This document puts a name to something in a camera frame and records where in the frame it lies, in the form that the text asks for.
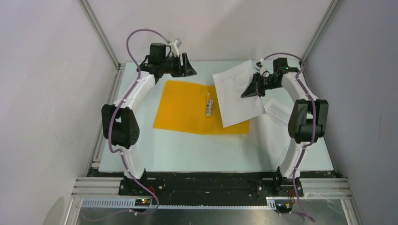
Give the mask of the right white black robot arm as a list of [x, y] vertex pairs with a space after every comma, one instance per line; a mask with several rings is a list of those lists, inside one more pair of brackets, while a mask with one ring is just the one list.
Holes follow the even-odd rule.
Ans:
[[301, 80], [303, 69], [289, 66], [286, 58], [273, 60], [273, 72], [269, 72], [264, 59], [256, 63], [256, 72], [242, 98], [263, 97], [267, 90], [284, 88], [294, 106], [288, 121], [291, 138], [286, 156], [273, 174], [272, 180], [257, 184], [258, 196], [296, 196], [300, 181], [300, 166], [309, 147], [324, 137], [329, 103], [319, 99]]

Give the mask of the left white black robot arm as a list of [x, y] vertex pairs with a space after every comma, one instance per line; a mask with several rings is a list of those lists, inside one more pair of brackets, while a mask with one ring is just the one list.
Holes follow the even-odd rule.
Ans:
[[148, 182], [142, 179], [145, 172], [137, 150], [140, 128], [134, 112], [149, 90], [164, 74], [172, 77], [196, 75], [186, 53], [179, 53], [180, 39], [167, 44], [152, 43], [144, 61], [137, 64], [137, 76], [125, 93], [111, 105], [101, 109], [103, 135], [108, 140], [112, 153], [119, 153], [124, 166], [124, 175], [132, 179], [130, 189], [143, 195]]

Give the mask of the metal folder clip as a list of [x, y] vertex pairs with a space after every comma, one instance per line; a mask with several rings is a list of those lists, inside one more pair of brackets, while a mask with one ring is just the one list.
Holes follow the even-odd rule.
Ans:
[[207, 105], [206, 105], [206, 116], [212, 116], [214, 100], [212, 99], [211, 93], [207, 93]]

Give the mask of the orange file folder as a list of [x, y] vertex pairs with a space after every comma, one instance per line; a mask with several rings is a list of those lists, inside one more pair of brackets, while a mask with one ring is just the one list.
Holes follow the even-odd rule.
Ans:
[[[214, 100], [212, 116], [206, 116], [207, 93]], [[198, 135], [248, 134], [249, 120], [223, 127], [215, 86], [169, 80], [161, 97], [154, 128]]]

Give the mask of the white paper sheet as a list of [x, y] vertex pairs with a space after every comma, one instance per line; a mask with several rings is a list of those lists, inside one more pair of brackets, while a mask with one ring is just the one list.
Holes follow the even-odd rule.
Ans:
[[265, 114], [265, 107], [260, 97], [257, 95], [241, 97], [249, 87], [253, 74], [253, 63], [247, 60], [213, 75], [223, 127]]

